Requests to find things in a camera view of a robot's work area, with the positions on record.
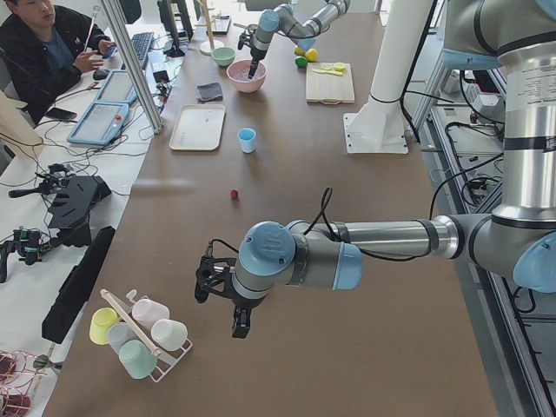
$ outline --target blue shirt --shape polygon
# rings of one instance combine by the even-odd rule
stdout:
[[[52,27],[52,40],[43,42],[43,44],[49,52],[48,63],[51,73],[58,72],[61,68],[71,65],[76,60],[54,27]]]

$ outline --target green bowl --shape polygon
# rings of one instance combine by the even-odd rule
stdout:
[[[212,56],[212,59],[215,60],[215,63],[221,67],[227,67],[235,59],[235,51],[228,46],[216,48],[210,53],[210,55]]]

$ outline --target smartphone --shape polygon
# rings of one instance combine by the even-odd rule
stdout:
[[[110,46],[106,52],[104,52],[103,59],[108,59],[113,56],[117,51],[117,47],[115,45]]]
[[[47,116],[49,119],[73,120],[77,117],[77,113],[74,113],[73,111],[60,109],[58,107],[53,107],[52,109],[46,112],[45,116]]]

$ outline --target white desk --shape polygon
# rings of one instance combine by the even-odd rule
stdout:
[[[160,37],[160,42],[153,42],[153,49],[161,48],[166,41],[161,25],[129,26],[130,35],[142,31],[154,31],[155,39]],[[180,58],[167,61],[170,79],[175,76],[181,63]],[[119,69],[121,65],[122,59],[119,54],[116,54],[106,60],[104,66],[108,69]],[[155,92],[155,82],[149,66],[147,66],[146,77],[151,92]],[[86,89],[93,82],[92,72],[83,75],[80,83],[61,95],[61,98],[56,101],[56,106],[75,111],[78,117],[81,117],[96,97],[98,90],[79,92],[74,95],[71,93]],[[88,147],[73,145],[66,141],[74,125],[74,123],[63,122],[47,122],[39,125],[36,132],[44,139],[45,145],[37,158],[41,168],[38,168],[36,162],[31,159],[16,157],[0,176],[0,182],[8,185],[27,182],[33,179],[35,172],[47,169],[48,165],[56,162],[90,164],[80,175],[99,175],[113,191],[90,211],[89,225],[91,234],[95,236],[100,228],[106,226],[117,228],[153,132],[147,117],[142,113],[141,106],[136,102],[131,107],[129,118],[125,123],[129,126],[124,128],[122,142],[113,150],[103,151],[84,161],[82,156],[76,154],[82,154]],[[75,170],[81,168],[82,165],[74,165]],[[37,182],[29,182],[17,189],[34,188]],[[41,196],[33,194],[11,199],[8,197],[8,191],[11,189],[13,188],[0,185],[0,207],[2,207],[0,239],[11,235],[13,229],[20,226],[39,228],[46,232],[51,215],[46,215],[46,207]],[[56,230],[52,230],[51,234],[56,235]],[[4,284],[0,284],[0,306],[3,312],[0,314],[0,350],[8,352],[23,350],[37,355],[48,354],[53,361],[65,359],[73,340],[73,331],[81,315],[77,317],[74,327],[69,331],[62,345],[43,339],[41,326],[56,299],[59,288],[71,269],[83,258],[86,249],[61,246],[46,254],[43,262],[37,262],[32,266],[19,261],[17,254],[9,256],[8,278]],[[46,376],[35,382],[34,389],[30,392],[31,410],[26,415],[29,417],[42,415],[55,384],[56,376],[50,370],[46,372]]]

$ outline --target person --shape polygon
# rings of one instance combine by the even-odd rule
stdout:
[[[115,43],[95,24],[85,45],[91,18],[52,0],[5,2],[11,15],[0,26],[0,47],[17,94],[38,123],[82,74],[103,66],[97,54]]]

